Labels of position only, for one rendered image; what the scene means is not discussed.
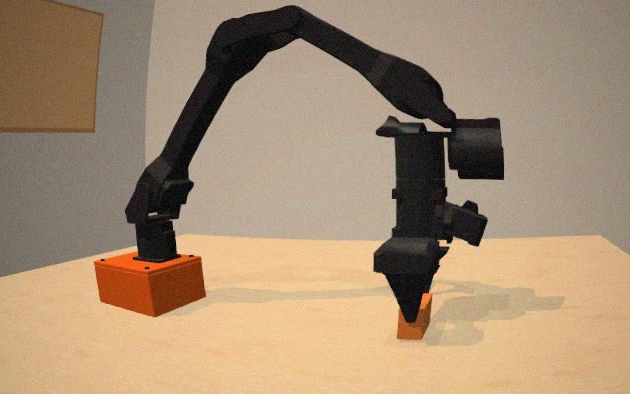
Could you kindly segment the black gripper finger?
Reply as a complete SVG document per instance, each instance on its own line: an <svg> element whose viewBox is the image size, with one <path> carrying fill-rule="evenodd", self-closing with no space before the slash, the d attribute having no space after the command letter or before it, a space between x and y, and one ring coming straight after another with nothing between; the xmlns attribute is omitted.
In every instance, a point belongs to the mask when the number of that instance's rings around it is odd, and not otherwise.
<svg viewBox="0 0 630 394"><path fill-rule="evenodd" d="M449 248L450 248L449 246L446 246L446 247L440 246L440 260L441 260L441 258L443 256L446 255L446 253L448 252ZM423 294L424 293L429 293L429 289L430 289L430 287L432 285L433 277L434 277L434 275L426 281L426 286L425 286L425 290L424 290Z"/></svg>
<svg viewBox="0 0 630 394"><path fill-rule="evenodd" d="M431 274L382 273L388 280L407 323L416 321L426 281L436 272Z"/></svg>

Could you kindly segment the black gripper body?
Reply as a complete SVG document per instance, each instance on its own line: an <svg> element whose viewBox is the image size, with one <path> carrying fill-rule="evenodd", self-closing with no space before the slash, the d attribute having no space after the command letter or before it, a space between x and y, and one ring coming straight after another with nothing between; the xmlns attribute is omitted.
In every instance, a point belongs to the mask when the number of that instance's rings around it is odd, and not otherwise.
<svg viewBox="0 0 630 394"><path fill-rule="evenodd" d="M440 241L453 241L443 232L442 239L431 237L437 200L446 203L445 178L396 179L392 199L396 199L396 226L391 238L373 252L375 273L431 274L440 263Z"/></svg>

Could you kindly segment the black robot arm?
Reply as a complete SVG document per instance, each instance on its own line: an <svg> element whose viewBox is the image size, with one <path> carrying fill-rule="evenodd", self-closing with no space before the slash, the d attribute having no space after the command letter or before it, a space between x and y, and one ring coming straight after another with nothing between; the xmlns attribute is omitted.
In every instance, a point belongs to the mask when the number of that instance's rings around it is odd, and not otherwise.
<svg viewBox="0 0 630 394"><path fill-rule="evenodd" d="M136 224L138 256L133 260L164 263L181 258L169 220L179 218L181 204L193 189L188 167L209 125L236 81L268 52L300 38L357 70L397 110L451 128L432 132L424 123L401 123L388 116L376 134L394 138L396 179L445 178L447 138L449 169L457 170L459 179L504 180L500 119L457 119L445 105L442 87L424 68L376 50L300 6L288 5L231 18L216 28L206 52L206 69L164 149L145 168L126 206L127 222ZM458 206L437 200L431 237L442 239L444 232L479 246L488 218L478 213L473 201Z"/></svg>

